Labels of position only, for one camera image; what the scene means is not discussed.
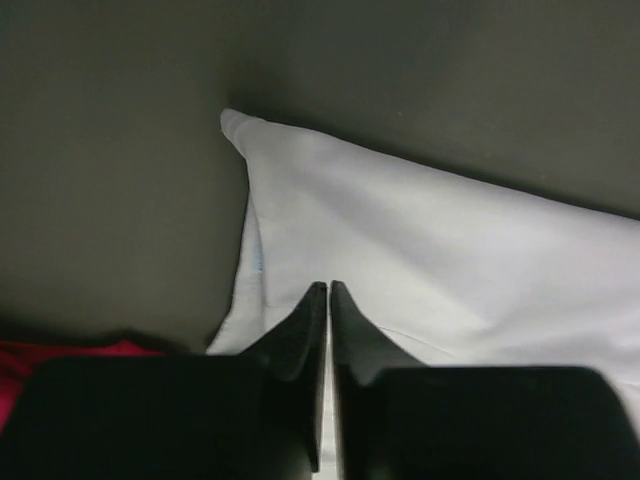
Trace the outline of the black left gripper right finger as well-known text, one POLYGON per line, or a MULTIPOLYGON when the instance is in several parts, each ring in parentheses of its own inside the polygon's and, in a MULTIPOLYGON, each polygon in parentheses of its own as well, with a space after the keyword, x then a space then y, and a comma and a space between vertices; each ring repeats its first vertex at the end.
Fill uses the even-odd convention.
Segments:
POLYGON ((431 366, 331 285, 343 479, 635 479, 639 440, 597 371, 431 366))

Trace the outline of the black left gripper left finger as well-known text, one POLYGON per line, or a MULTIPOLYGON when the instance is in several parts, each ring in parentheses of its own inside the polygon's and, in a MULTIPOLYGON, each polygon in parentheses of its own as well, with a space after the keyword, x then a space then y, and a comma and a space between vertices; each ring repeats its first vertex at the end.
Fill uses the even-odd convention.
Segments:
POLYGON ((1 436, 5 479, 309 479, 319 469, 327 287, 234 355, 66 357, 1 436))

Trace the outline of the white t shirt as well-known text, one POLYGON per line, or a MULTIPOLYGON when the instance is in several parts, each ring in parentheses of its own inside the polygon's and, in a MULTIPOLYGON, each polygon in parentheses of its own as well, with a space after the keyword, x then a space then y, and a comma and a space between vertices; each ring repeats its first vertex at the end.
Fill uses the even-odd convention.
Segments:
POLYGON ((570 364, 639 392, 639 225, 227 109, 249 196, 211 353, 274 327, 315 281, 422 361, 570 364))

